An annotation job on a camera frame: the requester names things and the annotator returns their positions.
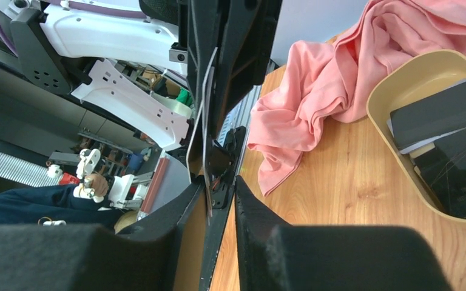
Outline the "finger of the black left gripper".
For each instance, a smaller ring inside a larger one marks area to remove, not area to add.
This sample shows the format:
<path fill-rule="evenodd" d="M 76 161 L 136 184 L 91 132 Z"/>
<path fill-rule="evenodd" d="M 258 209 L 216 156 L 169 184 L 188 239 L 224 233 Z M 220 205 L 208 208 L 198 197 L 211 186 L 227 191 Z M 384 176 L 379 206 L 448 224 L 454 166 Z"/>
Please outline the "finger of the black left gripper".
<path fill-rule="evenodd" d="M 209 101 L 211 109 L 221 105 L 221 95 L 213 90 L 206 96 L 202 90 L 205 73 L 209 62 L 216 65 L 212 53 L 218 47 L 221 20 L 220 1 L 178 1 L 179 41 L 186 49 L 187 84 L 199 106 L 202 101 Z"/>
<path fill-rule="evenodd" d="M 282 1 L 231 1 L 222 31 L 212 95 L 212 136 L 266 74 Z"/>

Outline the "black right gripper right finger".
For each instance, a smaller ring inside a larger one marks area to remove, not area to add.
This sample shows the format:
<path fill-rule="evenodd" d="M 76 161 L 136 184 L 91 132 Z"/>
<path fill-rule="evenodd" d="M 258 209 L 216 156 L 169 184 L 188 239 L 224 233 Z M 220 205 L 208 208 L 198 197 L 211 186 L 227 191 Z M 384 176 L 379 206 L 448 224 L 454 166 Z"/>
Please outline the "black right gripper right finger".
<path fill-rule="evenodd" d="M 401 226 L 294 226 L 235 183 L 242 290 L 450 290 L 427 241 Z"/>

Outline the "black cards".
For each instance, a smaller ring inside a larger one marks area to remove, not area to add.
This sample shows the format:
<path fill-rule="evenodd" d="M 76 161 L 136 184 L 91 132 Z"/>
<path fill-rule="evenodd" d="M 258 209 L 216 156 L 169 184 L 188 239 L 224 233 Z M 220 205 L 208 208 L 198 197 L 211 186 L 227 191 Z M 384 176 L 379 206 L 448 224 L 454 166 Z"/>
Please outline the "black cards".
<path fill-rule="evenodd" d="M 466 219 L 466 79 L 393 110 L 387 125 L 441 210 Z"/>

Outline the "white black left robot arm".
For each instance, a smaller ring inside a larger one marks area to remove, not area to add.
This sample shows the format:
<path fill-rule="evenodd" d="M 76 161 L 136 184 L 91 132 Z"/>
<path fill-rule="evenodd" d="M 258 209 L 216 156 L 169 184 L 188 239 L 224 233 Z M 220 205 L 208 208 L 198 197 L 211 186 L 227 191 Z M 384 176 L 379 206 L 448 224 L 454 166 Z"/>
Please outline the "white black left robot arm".
<path fill-rule="evenodd" d="M 91 103 L 164 150 L 215 139 L 226 115 L 262 83 L 280 1 L 0 1 L 0 40 L 19 71 L 56 95 Z M 184 78 L 197 117 L 147 95 L 115 61 Z"/>

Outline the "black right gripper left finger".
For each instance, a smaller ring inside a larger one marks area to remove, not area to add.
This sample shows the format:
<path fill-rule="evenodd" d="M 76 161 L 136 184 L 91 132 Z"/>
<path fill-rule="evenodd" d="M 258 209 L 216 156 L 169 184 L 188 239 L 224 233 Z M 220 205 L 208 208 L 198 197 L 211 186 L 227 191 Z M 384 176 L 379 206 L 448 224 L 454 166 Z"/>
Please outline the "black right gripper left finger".
<path fill-rule="evenodd" d="M 98 225 L 0 226 L 0 290 L 197 290 L 205 184 L 118 234 Z"/>

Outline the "gold black credit card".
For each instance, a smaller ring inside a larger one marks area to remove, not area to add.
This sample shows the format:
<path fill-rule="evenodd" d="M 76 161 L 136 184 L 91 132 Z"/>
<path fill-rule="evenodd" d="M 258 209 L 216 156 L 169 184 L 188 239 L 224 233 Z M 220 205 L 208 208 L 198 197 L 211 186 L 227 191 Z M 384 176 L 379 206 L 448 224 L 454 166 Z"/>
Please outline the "gold black credit card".
<path fill-rule="evenodd" d="M 217 54 L 218 47 L 215 47 L 209 57 L 208 63 L 197 69 L 197 85 L 194 92 L 195 97 L 198 99 L 197 103 L 197 119 L 194 132 L 192 134 L 189 150 L 197 149 L 198 136 L 202 139 L 202 172 L 204 177 L 204 194 L 206 206 L 206 221 L 209 225 L 212 218 L 212 198 L 211 198 L 211 175 L 208 172 L 207 154 L 210 145 L 208 125 L 209 125 L 209 106 L 211 100 L 211 91 L 214 83 L 214 61 Z"/>

